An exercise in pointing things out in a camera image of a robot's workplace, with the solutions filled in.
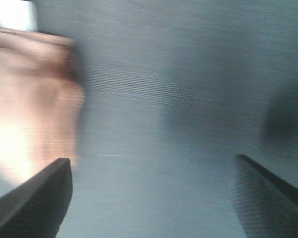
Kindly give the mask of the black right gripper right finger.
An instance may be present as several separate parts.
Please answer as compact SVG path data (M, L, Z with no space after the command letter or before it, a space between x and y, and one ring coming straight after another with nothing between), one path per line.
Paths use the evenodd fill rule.
M248 238L298 238L298 189L242 154L232 161L231 200Z

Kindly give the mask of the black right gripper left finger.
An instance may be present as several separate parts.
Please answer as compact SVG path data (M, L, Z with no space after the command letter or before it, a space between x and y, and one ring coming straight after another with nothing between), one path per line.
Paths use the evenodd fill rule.
M70 160L58 158L0 197L0 238L54 238L73 194Z

